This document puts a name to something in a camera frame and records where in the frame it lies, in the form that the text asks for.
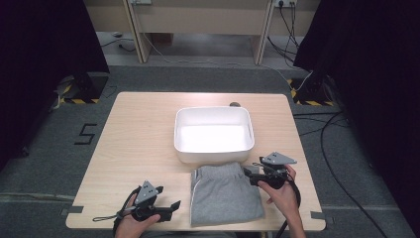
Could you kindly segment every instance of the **wooden table top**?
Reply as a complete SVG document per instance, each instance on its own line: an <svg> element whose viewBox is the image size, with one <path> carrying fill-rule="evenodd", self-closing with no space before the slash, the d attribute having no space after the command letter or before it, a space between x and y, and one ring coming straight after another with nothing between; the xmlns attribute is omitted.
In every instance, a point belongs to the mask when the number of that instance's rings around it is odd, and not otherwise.
<svg viewBox="0 0 420 238"><path fill-rule="evenodd" d="M305 230L323 230L325 221L311 218L322 212L315 186L290 111L287 97L261 93L122 92L118 95L80 185L66 225L75 229L112 229L113 221L92 218L115 215L130 192L148 180L163 186L156 206L168 207L181 200L169 222L150 230L273 231L284 221L267 194L260 189L265 218L217 226L191 227L190 173L196 169L182 163L173 145L176 112L185 107L228 106L238 102L250 112L255 146L244 166L259 163L259 157L277 151L297 161L296 184L302 196L300 213Z"/></svg>

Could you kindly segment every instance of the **white bin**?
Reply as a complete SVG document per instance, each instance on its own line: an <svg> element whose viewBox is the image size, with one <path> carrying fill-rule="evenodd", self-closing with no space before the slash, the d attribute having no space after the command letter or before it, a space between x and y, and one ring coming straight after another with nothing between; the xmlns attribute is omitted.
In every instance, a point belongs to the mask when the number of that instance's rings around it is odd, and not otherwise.
<svg viewBox="0 0 420 238"><path fill-rule="evenodd" d="M250 113L243 107L189 107L176 113L174 147L184 163L243 162L254 144Z"/></svg>

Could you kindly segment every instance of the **gray cloth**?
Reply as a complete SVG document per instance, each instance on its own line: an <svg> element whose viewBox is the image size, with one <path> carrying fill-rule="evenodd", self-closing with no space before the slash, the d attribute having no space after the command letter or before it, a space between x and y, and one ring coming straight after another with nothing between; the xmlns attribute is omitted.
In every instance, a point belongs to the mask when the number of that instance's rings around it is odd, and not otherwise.
<svg viewBox="0 0 420 238"><path fill-rule="evenodd" d="M191 225L239 223L263 217L260 192L239 163L204 166L191 174Z"/></svg>

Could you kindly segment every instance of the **human hand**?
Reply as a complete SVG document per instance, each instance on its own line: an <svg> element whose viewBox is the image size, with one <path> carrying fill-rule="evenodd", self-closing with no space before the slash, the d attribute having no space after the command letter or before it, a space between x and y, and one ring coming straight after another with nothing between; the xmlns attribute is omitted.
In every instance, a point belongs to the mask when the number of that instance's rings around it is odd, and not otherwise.
<svg viewBox="0 0 420 238"><path fill-rule="evenodd" d="M290 165L284 166L294 180L296 178L296 171ZM268 183L260 180L259 187L269 195L269 199L266 203L271 204L274 202L275 206L286 219L288 219L289 216L295 216L296 213L299 213L296 194L288 181L286 181L280 189L274 189Z"/></svg>
<svg viewBox="0 0 420 238"><path fill-rule="evenodd" d="M296 171L290 166L285 165L289 175L296 178ZM305 238L305 231L303 230L302 219L300 218L299 205L297 204L296 194L288 181L280 189L274 189L268 183L259 181L259 187L262 188L269 195L266 202L271 204L274 202L275 206L283 213L290 228L290 237Z"/></svg>
<svg viewBox="0 0 420 238"><path fill-rule="evenodd" d="M136 194L132 195L128 204L133 204ZM160 215L156 214L144 221L137 221L132 215L126 215L118 225L115 233L116 238L139 238L142 233L151 225L160 220Z"/></svg>

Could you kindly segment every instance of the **electrical outlet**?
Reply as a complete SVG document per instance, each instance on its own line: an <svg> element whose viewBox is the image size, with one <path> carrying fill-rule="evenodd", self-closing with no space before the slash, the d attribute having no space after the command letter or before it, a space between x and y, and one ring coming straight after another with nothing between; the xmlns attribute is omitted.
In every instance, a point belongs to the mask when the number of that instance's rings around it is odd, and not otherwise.
<svg viewBox="0 0 420 238"><path fill-rule="evenodd" d="M274 0L274 7L278 7L278 3L283 1L283 8L290 8L292 4L296 6L297 0Z"/></svg>

